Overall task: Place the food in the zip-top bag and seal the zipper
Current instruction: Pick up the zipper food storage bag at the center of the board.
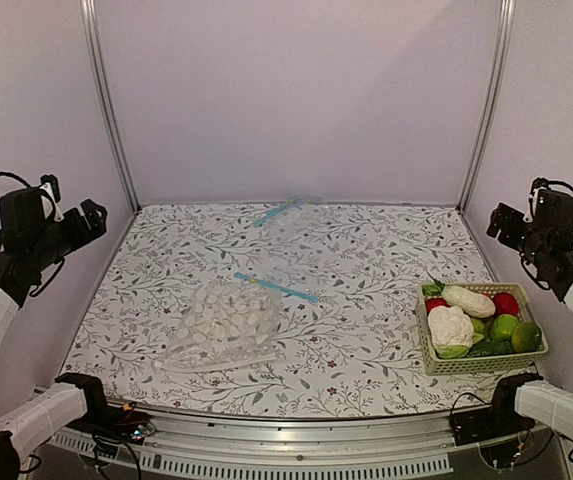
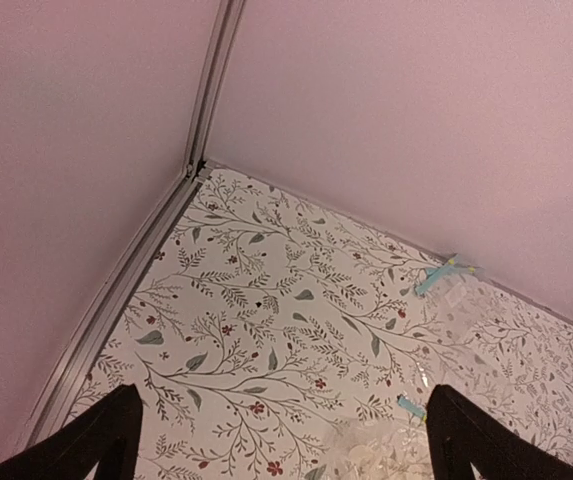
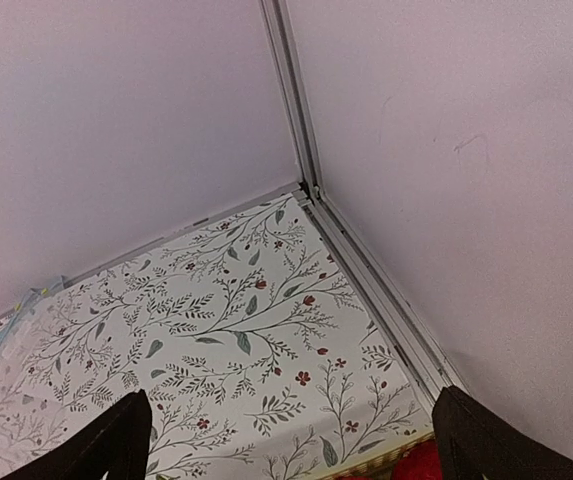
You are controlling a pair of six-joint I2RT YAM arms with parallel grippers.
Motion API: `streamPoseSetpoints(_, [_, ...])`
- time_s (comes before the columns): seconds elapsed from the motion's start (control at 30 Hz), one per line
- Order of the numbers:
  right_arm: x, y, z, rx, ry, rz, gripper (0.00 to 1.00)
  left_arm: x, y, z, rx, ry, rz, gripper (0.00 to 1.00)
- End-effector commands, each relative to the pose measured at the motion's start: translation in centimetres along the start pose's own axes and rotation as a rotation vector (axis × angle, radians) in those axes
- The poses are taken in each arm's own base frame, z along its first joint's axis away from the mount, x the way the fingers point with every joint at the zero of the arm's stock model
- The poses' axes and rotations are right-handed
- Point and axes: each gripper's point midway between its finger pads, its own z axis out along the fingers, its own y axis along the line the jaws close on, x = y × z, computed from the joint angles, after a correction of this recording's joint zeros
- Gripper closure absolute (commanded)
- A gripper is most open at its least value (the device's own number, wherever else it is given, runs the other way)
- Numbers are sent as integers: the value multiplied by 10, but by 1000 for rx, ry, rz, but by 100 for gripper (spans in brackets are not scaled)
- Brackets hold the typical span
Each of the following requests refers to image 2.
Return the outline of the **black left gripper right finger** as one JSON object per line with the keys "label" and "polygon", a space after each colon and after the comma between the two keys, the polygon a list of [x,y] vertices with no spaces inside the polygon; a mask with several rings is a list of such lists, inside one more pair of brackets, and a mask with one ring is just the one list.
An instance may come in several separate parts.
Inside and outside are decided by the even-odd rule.
{"label": "black left gripper right finger", "polygon": [[521,439],[449,385],[436,386],[426,429],[436,479],[573,479],[573,466]]}

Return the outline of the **frosted white zip top bag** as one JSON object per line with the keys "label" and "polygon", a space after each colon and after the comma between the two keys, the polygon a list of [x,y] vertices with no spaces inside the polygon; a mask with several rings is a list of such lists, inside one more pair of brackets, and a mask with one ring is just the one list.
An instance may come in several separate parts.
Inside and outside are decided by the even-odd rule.
{"label": "frosted white zip top bag", "polygon": [[315,479],[431,479],[424,425],[414,419],[352,420],[329,435]]}

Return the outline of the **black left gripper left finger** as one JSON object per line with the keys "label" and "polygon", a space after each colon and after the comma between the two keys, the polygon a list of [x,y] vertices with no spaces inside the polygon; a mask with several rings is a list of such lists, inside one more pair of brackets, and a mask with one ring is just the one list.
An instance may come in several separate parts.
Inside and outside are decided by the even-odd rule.
{"label": "black left gripper left finger", "polygon": [[0,463],[0,479],[132,479],[142,430],[137,387],[120,385],[47,439]]}

